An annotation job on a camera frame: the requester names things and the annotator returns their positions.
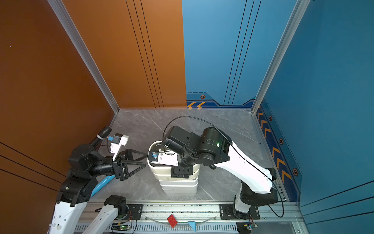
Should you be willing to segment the grey lid tissue box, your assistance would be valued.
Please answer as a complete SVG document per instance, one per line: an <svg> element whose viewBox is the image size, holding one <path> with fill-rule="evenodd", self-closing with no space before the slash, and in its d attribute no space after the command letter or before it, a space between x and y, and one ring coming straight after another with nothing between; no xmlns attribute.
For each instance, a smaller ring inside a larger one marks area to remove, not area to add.
<svg viewBox="0 0 374 234"><path fill-rule="evenodd" d="M160 180L160 185L168 190L180 189L182 187L196 187L198 185L198 178L194 180Z"/></svg>
<svg viewBox="0 0 374 234"><path fill-rule="evenodd" d="M198 187L197 186L190 186L190 187L184 187L184 186L182 186L182 187L174 187L174 186L172 186L172 187L167 187L167 186L162 186L162 189L165 191L170 191L170 190L172 190L172 191L186 191L186 192L195 192L195 191L197 191L197 189L198 189Z"/></svg>
<svg viewBox="0 0 374 234"><path fill-rule="evenodd" d="M197 192L186 192L186 191L164 191L167 196L195 196Z"/></svg>

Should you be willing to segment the grey lid tissue box back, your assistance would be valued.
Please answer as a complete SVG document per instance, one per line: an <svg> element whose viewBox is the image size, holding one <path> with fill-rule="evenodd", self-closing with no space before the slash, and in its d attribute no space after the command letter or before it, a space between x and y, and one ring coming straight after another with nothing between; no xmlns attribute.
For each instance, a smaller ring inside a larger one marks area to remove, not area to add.
<svg viewBox="0 0 374 234"><path fill-rule="evenodd" d="M162 186L162 189L165 191L170 191L170 190L172 190L172 191L186 191L186 192L195 192L195 191L197 191L197 189L198 189L198 187L197 186L190 186L190 187L184 187L184 186L182 186L182 187L174 187L174 186L172 186L172 187L167 187L167 186Z"/></svg>

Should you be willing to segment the grey lid tissue box front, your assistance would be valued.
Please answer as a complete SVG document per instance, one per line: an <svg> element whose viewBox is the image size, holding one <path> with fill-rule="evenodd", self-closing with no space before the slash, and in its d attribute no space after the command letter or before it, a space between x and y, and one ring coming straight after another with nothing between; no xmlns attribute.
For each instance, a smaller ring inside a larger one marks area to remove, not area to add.
<svg viewBox="0 0 374 234"><path fill-rule="evenodd" d="M186 192L186 191L164 191L167 196L195 196L197 192Z"/></svg>

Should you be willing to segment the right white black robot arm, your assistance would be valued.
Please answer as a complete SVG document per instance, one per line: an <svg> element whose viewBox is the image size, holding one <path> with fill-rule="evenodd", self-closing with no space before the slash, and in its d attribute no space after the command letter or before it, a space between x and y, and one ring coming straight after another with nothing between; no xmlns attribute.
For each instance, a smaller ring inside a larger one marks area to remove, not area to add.
<svg viewBox="0 0 374 234"><path fill-rule="evenodd" d="M242 185L232 208L238 219L260 219L259 207L278 202L276 170L264 168L250 159L220 129L208 127L199 136L174 126L163 137L161 145L176 153L182 168L201 164L224 169L238 178Z"/></svg>

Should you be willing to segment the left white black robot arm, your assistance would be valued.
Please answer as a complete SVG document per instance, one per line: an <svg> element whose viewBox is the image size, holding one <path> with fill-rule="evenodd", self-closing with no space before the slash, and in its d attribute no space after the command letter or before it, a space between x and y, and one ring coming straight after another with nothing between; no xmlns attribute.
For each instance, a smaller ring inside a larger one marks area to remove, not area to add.
<svg viewBox="0 0 374 234"><path fill-rule="evenodd" d="M68 162L71 166L65 181L57 194L50 234L72 234L81 214L97 186L98 176L114 176L120 181L127 180L145 168L142 162L147 154L126 149L120 157L113 160L98 151L98 143L82 144L76 147Z"/></svg>

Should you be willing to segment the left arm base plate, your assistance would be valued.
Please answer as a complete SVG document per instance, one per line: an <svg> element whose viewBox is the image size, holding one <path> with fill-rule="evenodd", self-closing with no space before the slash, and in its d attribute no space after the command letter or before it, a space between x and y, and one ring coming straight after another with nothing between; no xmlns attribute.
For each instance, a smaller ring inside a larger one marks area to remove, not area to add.
<svg viewBox="0 0 374 234"><path fill-rule="evenodd" d="M125 213L118 213L117 220L140 220L143 212L143 204L127 204Z"/></svg>

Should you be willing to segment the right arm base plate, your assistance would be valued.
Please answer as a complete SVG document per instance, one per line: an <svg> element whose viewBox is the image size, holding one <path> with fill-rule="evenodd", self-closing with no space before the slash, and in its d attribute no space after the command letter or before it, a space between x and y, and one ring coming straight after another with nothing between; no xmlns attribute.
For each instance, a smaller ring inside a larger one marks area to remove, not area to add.
<svg viewBox="0 0 374 234"><path fill-rule="evenodd" d="M234 204L220 204L220 217L222 220L243 219L243 220L259 220L260 213L257 206L250 206L247 213L242 213L234 209Z"/></svg>

